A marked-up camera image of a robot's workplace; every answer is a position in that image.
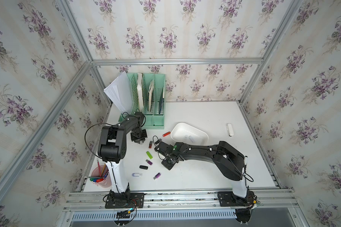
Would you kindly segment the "white plastic storage box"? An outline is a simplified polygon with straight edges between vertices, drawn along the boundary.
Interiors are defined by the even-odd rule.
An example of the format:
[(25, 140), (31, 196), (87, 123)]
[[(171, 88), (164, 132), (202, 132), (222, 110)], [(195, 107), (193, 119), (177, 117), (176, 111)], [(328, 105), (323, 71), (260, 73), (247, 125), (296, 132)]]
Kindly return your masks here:
[[(189, 139), (187, 142), (184, 142), (183, 140), (185, 135), (192, 136), (195, 139), (195, 143), (192, 143)], [(176, 126), (171, 131), (170, 136), (175, 142), (183, 142), (191, 145), (200, 146), (204, 146), (209, 139), (209, 136), (204, 131), (197, 129), (187, 123), (176, 124)]]

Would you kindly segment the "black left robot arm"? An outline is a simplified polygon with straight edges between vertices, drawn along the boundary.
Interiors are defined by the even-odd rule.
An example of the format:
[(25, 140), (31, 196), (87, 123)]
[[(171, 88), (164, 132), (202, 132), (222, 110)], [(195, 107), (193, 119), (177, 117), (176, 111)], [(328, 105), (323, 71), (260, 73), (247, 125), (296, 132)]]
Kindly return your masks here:
[(144, 143), (147, 138), (147, 132), (143, 129), (145, 119), (143, 113), (135, 112), (117, 124), (105, 123), (101, 129), (97, 155), (109, 169), (113, 187), (111, 192), (118, 198), (130, 198), (130, 187), (123, 163), (127, 152), (127, 135), (130, 135), (134, 143)]

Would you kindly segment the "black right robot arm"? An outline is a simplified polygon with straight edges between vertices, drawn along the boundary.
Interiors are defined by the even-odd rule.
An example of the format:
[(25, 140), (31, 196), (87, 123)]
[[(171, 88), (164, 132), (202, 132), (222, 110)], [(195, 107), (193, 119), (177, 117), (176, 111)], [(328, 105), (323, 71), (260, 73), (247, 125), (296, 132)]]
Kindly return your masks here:
[(169, 145), (158, 139), (154, 150), (164, 156), (162, 165), (171, 170), (181, 161), (196, 160), (210, 162), (217, 166), (224, 177), (232, 182), (235, 197), (246, 199), (249, 188), (246, 183), (247, 156), (225, 141), (216, 145), (199, 146), (177, 142)]

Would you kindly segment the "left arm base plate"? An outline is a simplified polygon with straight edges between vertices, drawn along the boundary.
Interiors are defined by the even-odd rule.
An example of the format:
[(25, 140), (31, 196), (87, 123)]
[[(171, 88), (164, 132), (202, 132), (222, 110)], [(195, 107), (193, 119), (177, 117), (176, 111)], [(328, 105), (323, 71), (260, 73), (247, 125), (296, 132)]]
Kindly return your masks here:
[(106, 209), (143, 208), (144, 193), (130, 193), (127, 198), (111, 191), (104, 199)]

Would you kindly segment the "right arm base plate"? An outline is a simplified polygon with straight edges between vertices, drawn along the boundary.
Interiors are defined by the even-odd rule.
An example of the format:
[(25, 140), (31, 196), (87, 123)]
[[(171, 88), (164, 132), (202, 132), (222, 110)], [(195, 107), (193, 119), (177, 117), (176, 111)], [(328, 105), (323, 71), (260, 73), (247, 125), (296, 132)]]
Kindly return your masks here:
[(236, 196), (233, 192), (218, 192), (217, 197), (221, 207), (250, 207), (257, 201), (257, 196), (250, 190), (247, 190), (245, 198)]

